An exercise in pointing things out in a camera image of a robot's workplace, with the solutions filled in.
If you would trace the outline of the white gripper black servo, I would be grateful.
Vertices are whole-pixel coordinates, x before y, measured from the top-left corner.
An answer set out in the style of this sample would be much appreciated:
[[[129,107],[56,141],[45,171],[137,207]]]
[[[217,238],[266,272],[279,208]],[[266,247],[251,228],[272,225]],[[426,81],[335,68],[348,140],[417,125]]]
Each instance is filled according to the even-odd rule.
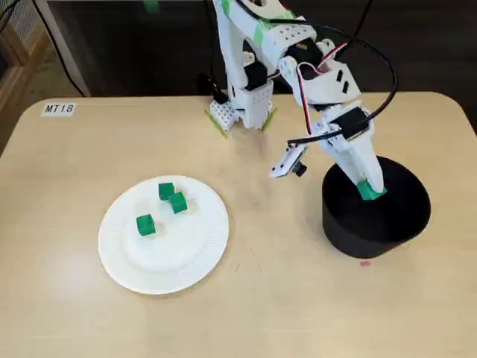
[[[361,106],[361,101],[350,104],[313,104],[321,118],[312,127],[312,142],[320,142],[342,136],[349,140],[350,151],[338,150],[329,142],[321,148],[344,174],[358,186],[365,181],[375,193],[385,191],[382,168],[373,149],[373,131],[369,128],[370,115]]]

